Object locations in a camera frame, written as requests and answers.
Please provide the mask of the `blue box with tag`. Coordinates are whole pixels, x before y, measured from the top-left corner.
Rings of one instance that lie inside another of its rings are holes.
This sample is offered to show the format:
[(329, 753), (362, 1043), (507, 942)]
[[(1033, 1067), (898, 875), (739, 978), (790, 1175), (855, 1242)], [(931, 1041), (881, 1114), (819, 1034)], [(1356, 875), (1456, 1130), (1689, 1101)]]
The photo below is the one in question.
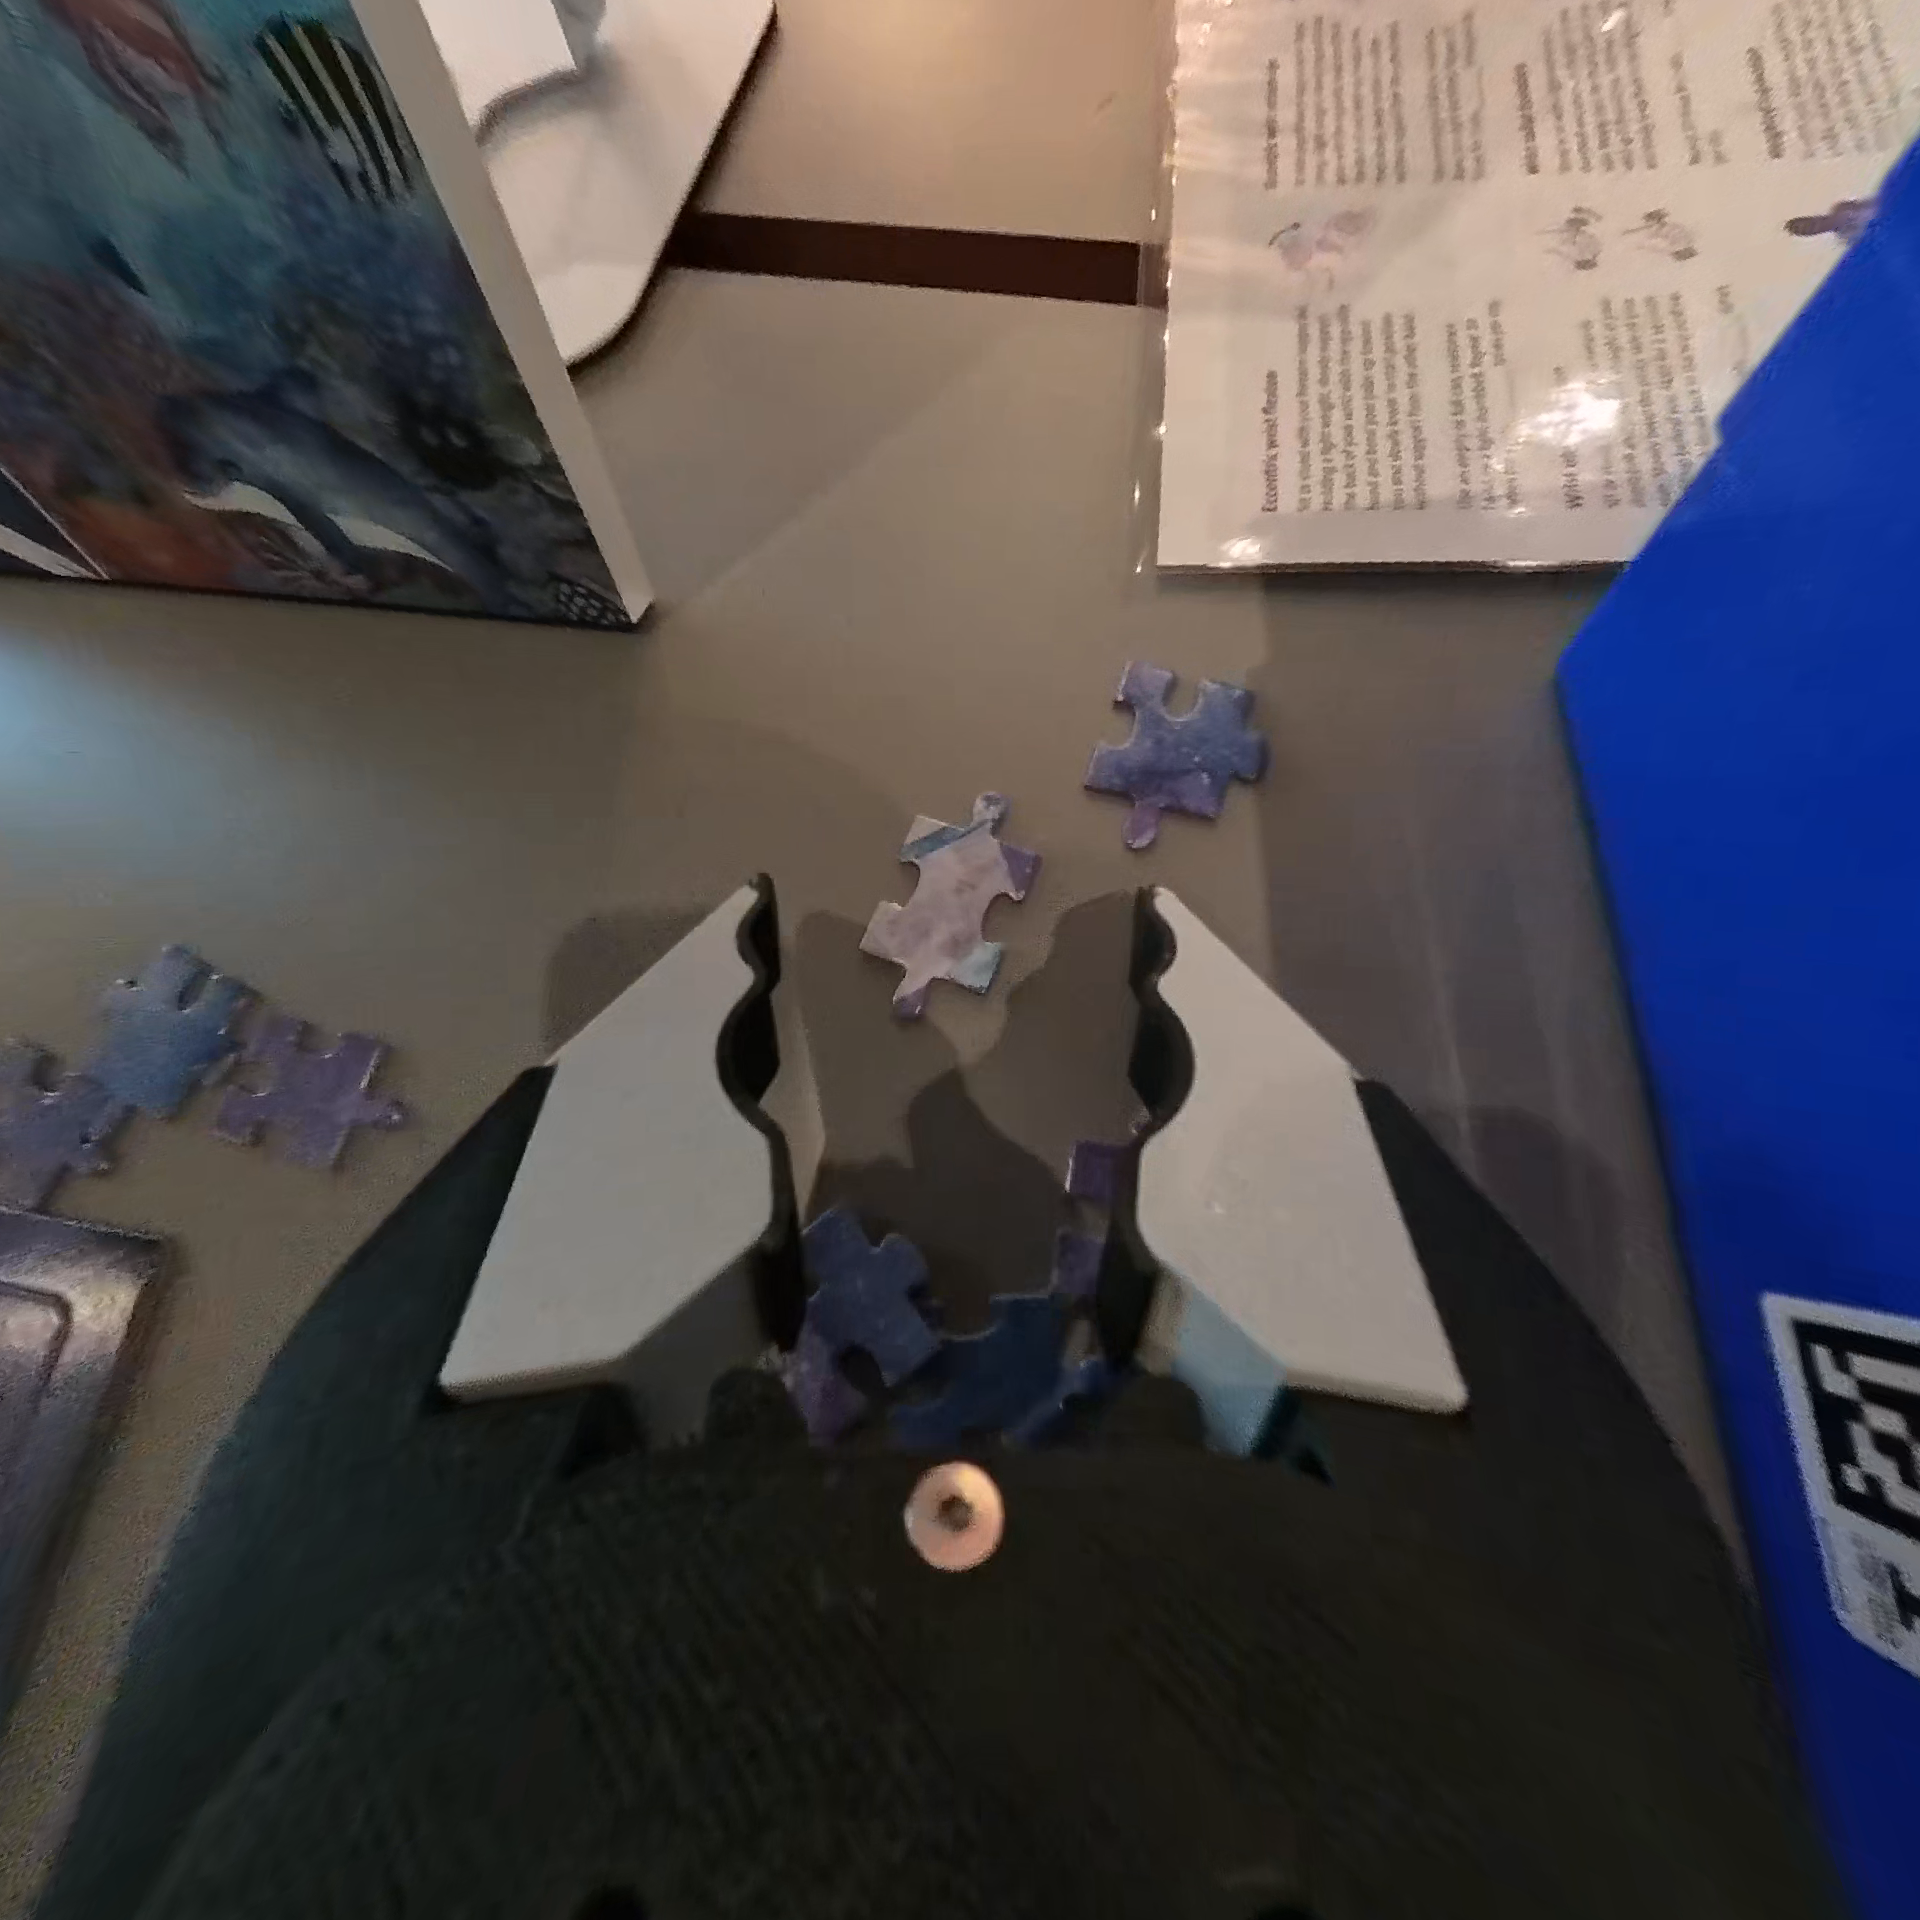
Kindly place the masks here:
[(1856, 1914), (1919, 1914), (1919, 150), (1556, 697), (1721, 1445)]

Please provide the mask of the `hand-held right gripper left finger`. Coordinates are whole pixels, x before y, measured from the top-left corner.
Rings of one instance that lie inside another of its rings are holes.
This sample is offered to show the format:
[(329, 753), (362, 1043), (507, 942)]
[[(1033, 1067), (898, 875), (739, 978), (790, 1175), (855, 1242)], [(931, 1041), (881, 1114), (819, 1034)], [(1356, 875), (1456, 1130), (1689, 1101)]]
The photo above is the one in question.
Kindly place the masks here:
[(800, 1313), (800, 1202), (763, 1099), (777, 888), (742, 882), (561, 1043), (439, 1369), (486, 1402), (610, 1384), (707, 1402)]

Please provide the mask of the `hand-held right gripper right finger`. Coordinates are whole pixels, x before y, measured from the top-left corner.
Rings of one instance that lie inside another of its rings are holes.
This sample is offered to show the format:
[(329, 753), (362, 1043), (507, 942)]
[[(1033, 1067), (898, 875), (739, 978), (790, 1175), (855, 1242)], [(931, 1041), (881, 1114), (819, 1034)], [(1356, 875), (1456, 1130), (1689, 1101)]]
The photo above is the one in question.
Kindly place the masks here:
[(1308, 1395), (1451, 1419), (1470, 1386), (1353, 1065), (1169, 886), (1136, 895), (1140, 1119), (1103, 1153), (1095, 1326), (1255, 1455)]

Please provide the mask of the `white rounded base plate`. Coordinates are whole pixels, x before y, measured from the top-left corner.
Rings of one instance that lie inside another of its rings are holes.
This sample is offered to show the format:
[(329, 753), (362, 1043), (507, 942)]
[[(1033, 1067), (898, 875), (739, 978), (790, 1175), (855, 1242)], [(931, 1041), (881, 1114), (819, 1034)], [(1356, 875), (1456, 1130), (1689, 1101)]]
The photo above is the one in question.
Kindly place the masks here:
[(641, 309), (772, 1), (426, 1), (569, 367)]

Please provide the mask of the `illustrated animal puzzle box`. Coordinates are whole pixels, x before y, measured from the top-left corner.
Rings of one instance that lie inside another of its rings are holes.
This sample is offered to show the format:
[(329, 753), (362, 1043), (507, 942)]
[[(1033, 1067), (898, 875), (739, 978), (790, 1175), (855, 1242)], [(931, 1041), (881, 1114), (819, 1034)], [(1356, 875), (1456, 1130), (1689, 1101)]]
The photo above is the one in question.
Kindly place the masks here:
[(9, 577), (654, 599), (419, 5), (2, 5), (2, 467)]

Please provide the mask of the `space jigsaw puzzle board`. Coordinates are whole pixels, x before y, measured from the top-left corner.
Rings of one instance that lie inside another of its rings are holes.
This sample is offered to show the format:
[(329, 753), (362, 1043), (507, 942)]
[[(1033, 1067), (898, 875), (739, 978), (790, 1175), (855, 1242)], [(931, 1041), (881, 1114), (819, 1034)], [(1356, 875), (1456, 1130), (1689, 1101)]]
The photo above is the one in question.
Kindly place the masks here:
[(2, 1206), (2, 1714), (28, 1680), (68, 1510), (167, 1266), (166, 1238)]

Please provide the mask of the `laminated instruction sheet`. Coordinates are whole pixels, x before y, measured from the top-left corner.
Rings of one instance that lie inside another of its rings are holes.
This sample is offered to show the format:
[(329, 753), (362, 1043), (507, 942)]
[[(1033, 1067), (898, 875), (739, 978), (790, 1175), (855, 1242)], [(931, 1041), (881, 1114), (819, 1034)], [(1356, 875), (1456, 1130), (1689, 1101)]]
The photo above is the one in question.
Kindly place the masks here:
[(1630, 559), (1915, 142), (1912, 1), (1175, 6), (1163, 569)]

